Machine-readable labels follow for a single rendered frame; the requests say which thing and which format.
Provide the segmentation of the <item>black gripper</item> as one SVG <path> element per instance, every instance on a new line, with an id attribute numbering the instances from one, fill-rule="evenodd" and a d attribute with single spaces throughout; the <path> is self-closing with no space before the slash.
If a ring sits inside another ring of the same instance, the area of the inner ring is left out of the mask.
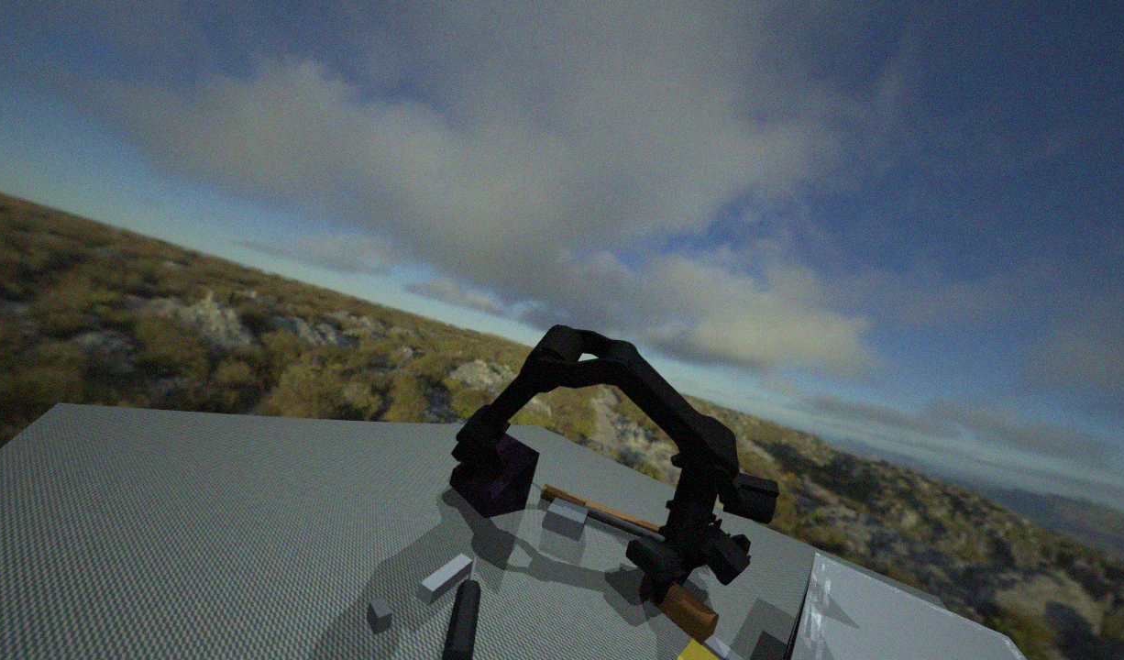
<path id="1" fill-rule="evenodd" d="M 626 546 L 626 558 L 634 561 L 651 577 L 653 596 L 659 605 L 667 598 L 668 588 L 672 582 L 680 586 L 697 567 L 706 566 L 700 558 L 689 555 L 691 545 L 703 528 L 716 521 L 711 510 L 695 509 L 676 498 L 667 501 L 667 526 L 659 527 L 658 533 L 665 536 L 665 542 L 658 542 L 653 535 L 640 536 Z"/>

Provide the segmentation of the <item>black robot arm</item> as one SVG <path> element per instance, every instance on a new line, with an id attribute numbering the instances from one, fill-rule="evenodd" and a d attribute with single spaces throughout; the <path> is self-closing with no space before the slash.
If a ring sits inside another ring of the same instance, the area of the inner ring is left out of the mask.
<path id="1" fill-rule="evenodd" d="M 579 362 L 582 354 L 595 358 Z M 484 405 L 457 432 L 457 446 L 452 456 L 470 464 L 468 474 L 490 485 L 509 465 L 509 459 L 498 454 L 498 443 L 509 430 L 513 416 L 536 394 L 549 394 L 558 386 L 579 389 L 586 386 L 610 385 L 626 394 L 668 437 L 674 439 L 680 454 L 670 456 L 682 468 L 676 498 L 700 510 L 713 510 L 720 494 L 724 512 L 746 519 L 771 523 L 779 496 L 778 483 L 768 478 L 741 473 L 735 435 L 720 421 L 701 416 L 682 394 L 676 392 L 667 379 L 641 358 L 632 342 L 615 341 L 593 331 L 554 325 L 532 350 L 519 376 L 500 394 L 498 400 Z M 488 481 L 490 483 L 488 483 Z M 716 579 L 727 585 L 750 564 L 749 537 L 731 536 L 720 528 L 722 519 L 703 528 L 689 555 L 703 558 Z"/>

